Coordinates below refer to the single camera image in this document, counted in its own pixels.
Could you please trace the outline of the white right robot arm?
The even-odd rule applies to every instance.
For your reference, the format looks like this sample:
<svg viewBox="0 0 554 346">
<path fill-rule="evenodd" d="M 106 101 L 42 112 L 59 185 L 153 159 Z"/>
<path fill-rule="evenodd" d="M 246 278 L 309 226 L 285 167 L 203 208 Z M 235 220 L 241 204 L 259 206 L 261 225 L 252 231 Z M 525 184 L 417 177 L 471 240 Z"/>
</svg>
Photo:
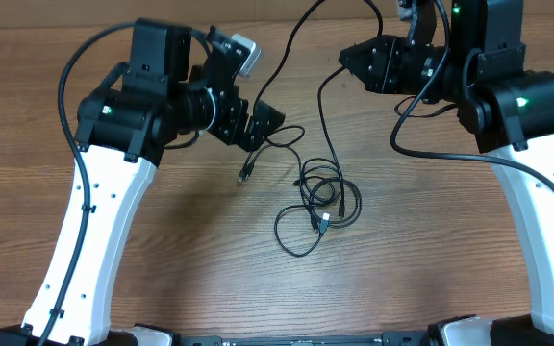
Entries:
<svg viewBox="0 0 554 346">
<path fill-rule="evenodd" d="M 525 315 L 431 324 L 423 345 L 554 345 L 554 73 L 525 68 L 524 5 L 508 0 L 402 1 L 405 37 L 379 34 L 341 51 L 365 88 L 414 103 L 454 104 L 493 170 L 516 225 L 529 280 Z"/>
</svg>

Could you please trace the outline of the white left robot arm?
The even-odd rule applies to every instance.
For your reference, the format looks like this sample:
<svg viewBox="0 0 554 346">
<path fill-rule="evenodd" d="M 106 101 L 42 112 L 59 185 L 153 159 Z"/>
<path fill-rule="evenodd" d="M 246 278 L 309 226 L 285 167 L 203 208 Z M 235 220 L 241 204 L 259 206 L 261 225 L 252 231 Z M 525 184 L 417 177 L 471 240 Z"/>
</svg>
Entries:
<svg viewBox="0 0 554 346">
<path fill-rule="evenodd" d="M 209 133 L 254 152 L 285 117 L 239 96 L 261 51 L 251 39 L 141 18 L 129 59 L 84 98 L 64 135 L 74 158 L 66 214 L 38 294 L 0 345 L 162 345 L 179 334 L 111 322 L 113 288 L 139 204 L 177 137 Z"/>
</svg>

